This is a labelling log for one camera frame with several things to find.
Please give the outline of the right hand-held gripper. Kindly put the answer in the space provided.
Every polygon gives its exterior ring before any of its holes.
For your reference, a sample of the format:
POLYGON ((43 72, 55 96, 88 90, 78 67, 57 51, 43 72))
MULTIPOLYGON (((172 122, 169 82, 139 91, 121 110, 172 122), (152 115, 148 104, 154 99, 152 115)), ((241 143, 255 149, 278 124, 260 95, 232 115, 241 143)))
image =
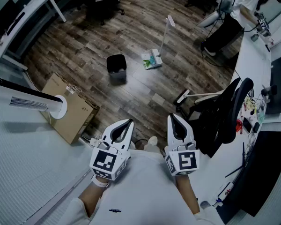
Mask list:
POLYGON ((165 161, 171 175, 187 175, 200 168, 200 151, 195 145, 184 150, 169 150, 193 141, 194 134, 190 124, 180 116, 170 113, 167 117, 168 146, 165 147, 165 161))

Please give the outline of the black waste bin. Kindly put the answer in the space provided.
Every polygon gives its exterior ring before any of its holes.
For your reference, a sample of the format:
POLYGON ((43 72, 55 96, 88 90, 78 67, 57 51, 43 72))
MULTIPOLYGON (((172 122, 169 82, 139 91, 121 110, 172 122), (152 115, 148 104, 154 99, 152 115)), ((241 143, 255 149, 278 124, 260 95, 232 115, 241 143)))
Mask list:
POLYGON ((126 79, 126 59, 122 54, 112 55, 107 58, 107 70, 111 78, 126 79))

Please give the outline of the black computer monitor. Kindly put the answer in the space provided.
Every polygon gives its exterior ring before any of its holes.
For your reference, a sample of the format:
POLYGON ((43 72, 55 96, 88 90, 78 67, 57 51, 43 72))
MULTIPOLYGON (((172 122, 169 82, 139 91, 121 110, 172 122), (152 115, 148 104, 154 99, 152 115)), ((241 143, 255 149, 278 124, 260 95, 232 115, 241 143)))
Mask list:
POLYGON ((0 10, 0 37, 5 33, 16 17, 16 6, 13 0, 9 0, 0 10))
POLYGON ((31 0, 18 0, 16 3, 15 3, 15 10, 16 10, 16 13, 20 13, 24 6, 25 5, 28 5, 28 3, 30 2, 31 0))

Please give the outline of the white office desk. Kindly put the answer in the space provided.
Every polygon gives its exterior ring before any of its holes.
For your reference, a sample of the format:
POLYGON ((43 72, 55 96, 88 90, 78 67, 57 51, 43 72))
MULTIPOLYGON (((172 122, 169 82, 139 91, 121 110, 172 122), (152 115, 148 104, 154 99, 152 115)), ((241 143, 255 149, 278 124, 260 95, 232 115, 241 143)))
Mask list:
POLYGON ((27 70, 27 67, 22 65, 21 63, 17 62, 16 60, 12 59, 11 57, 7 56, 5 53, 11 44, 11 42, 14 40, 18 32, 22 29, 22 27, 25 25, 25 23, 32 17, 32 15, 37 12, 37 10, 42 7, 46 2, 50 1, 53 5, 53 8, 57 12, 57 14, 60 16, 63 22, 66 22, 66 19, 64 15, 62 14, 60 8, 56 4, 54 0, 31 0, 28 5, 24 6, 23 10, 17 15, 17 17, 22 13, 25 12, 25 15, 21 18, 21 20, 18 22, 18 24, 14 27, 14 29, 11 31, 9 35, 6 35, 6 33, 3 35, 3 37, 0 40, 0 59, 4 59, 17 67, 27 70))

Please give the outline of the white tower fan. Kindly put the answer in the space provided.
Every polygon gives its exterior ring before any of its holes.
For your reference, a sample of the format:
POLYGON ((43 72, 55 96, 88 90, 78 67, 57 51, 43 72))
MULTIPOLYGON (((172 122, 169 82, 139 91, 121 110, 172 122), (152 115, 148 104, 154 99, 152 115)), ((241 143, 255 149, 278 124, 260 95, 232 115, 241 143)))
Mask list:
POLYGON ((61 119, 67 112, 67 101, 62 95, 48 95, 0 78, 0 103, 12 107, 49 112, 61 119))

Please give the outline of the green and white paper litter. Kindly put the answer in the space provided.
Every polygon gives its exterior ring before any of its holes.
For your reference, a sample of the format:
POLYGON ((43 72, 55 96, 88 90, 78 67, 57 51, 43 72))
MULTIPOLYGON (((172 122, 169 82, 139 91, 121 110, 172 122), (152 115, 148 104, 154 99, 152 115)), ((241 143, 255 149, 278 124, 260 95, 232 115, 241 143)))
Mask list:
POLYGON ((142 55, 142 61, 143 61, 145 69, 149 69, 156 65, 154 56, 147 54, 147 53, 142 55))

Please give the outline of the white shell backpack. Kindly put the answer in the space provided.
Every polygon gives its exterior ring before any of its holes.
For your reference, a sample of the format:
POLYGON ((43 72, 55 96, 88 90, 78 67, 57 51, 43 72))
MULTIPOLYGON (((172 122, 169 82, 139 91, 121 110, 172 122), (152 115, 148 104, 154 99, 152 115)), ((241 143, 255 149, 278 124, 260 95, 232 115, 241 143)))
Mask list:
POLYGON ((201 20, 197 26, 201 28, 206 28, 212 24, 214 24, 218 19, 220 18, 220 14, 218 11, 214 11, 207 17, 205 17, 203 20, 201 20))

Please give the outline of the large cardboard box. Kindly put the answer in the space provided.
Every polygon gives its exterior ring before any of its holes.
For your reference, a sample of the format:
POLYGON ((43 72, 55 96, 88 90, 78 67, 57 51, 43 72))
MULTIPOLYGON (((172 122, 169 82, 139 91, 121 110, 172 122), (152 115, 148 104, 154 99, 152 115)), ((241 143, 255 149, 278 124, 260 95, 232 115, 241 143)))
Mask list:
POLYGON ((99 106, 88 100, 79 87, 71 85, 56 73, 52 74, 42 92, 52 96, 62 95, 66 99, 67 112, 63 118, 55 119, 48 112, 41 114, 69 144, 77 142, 97 114, 99 106))

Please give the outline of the large black monitor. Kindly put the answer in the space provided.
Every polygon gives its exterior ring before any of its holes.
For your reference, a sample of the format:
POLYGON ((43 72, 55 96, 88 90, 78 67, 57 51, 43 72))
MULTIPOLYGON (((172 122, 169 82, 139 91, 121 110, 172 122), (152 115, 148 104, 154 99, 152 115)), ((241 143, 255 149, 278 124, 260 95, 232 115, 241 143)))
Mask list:
POLYGON ((246 166, 233 182, 223 205, 216 208, 226 225, 240 210, 256 216, 281 173, 281 132, 260 131, 246 159, 246 166))

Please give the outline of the white wristwatch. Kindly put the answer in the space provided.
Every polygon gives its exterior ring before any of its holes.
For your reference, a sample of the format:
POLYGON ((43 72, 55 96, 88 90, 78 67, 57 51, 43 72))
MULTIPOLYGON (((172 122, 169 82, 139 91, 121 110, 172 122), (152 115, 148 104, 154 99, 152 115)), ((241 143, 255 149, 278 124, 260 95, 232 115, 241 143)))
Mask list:
POLYGON ((107 187, 107 186, 109 185, 108 182, 107 182, 107 183, 103 183, 103 182, 101 182, 100 180, 98 180, 98 179, 96 178, 96 176, 93 176, 92 179, 91 179, 91 181, 92 181, 96 186, 101 187, 101 188, 105 188, 105 187, 107 187))

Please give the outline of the person's right forearm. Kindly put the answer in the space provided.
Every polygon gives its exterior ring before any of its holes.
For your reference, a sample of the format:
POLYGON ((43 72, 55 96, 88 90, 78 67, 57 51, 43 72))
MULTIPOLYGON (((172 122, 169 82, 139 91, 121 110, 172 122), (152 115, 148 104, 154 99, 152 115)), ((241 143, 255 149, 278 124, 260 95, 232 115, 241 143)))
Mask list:
POLYGON ((176 187, 191 212, 193 214, 199 213, 199 204, 192 189, 188 175, 176 176, 176 187))

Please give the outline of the black keyboard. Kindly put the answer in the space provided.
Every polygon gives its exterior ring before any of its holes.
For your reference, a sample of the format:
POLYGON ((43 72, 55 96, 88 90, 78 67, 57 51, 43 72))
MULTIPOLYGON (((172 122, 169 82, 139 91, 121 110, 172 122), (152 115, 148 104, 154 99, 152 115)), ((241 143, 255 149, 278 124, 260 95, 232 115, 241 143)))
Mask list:
POLYGON ((25 15, 25 12, 22 12, 11 24, 11 26, 8 28, 6 35, 9 35, 11 31, 14 29, 14 27, 18 24, 18 22, 21 20, 21 18, 25 15))

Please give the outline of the white long-handled dustpan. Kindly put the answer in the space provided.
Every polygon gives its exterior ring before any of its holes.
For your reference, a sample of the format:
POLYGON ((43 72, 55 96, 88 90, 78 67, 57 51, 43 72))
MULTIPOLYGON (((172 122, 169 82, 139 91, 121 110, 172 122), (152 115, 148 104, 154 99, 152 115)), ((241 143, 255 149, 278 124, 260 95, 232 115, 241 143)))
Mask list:
POLYGON ((173 18, 172 18, 171 15, 168 15, 166 17, 166 26, 165 26, 165 30, 164 30, 164 34, 163 34, 163 40, 162 40, 160 48, 159 49, 150 49, 150 50, 147 50, 143 53, 143 54, 147 53, 147 54, 150 54, 150 55, 154 56, 154 59, 156 61, 156 65, 149 68, 149 69, 158 68, 163 64, 163 61, 162 61, 162 58, 161 58, 161 51, 162 51, 162 48, 163 48, 163 45, 164 45, 165 38, 166 38, 169 27, 175 27, 175 22, 173 21, 173 18))

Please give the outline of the black desk mat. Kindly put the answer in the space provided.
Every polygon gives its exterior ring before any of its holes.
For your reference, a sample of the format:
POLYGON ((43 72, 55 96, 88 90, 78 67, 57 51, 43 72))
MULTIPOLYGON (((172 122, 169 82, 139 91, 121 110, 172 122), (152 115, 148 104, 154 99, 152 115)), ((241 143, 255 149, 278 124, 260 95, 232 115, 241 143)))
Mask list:
POLYGON ((272 62, 270 87, 271 94, 269 95, 270 102, 266 106, 266 114, 281 113, 281 57, 272 62))

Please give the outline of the white curved desk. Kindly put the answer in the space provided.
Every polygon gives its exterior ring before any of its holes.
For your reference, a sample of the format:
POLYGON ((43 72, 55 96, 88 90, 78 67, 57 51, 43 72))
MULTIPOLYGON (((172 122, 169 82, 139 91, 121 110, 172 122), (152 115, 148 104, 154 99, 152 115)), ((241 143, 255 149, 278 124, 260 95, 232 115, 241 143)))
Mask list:
MULTIPOLYGON (((244 35, 236 64, 236 72, 241 78, 249 77, 254 82, 254 91, 259 94, 264 86, 270 83, 270 66, 273 59, 281 57, 281 19, 274 21, 274 45, 269 52, 265 42, 259 38, 253 42, 252 32, 244 35)), ((266 118, 261 125, 261 130, 277 132, 281 135, 281 115, 266 118)), ((199 170, 190 174, 194 182, 194 192, 199 202, 211 200, 215 192, 228 178, 225 176, 230 170, 236 169, 242 160, 242 142, 245 135, 236 137, 232 143, 223 144, 213 157, 200 154, 199 170)), ((237 213, 230 221, 232 225, 281 225, 281 173, 269 197, 256 216, 237 213)))

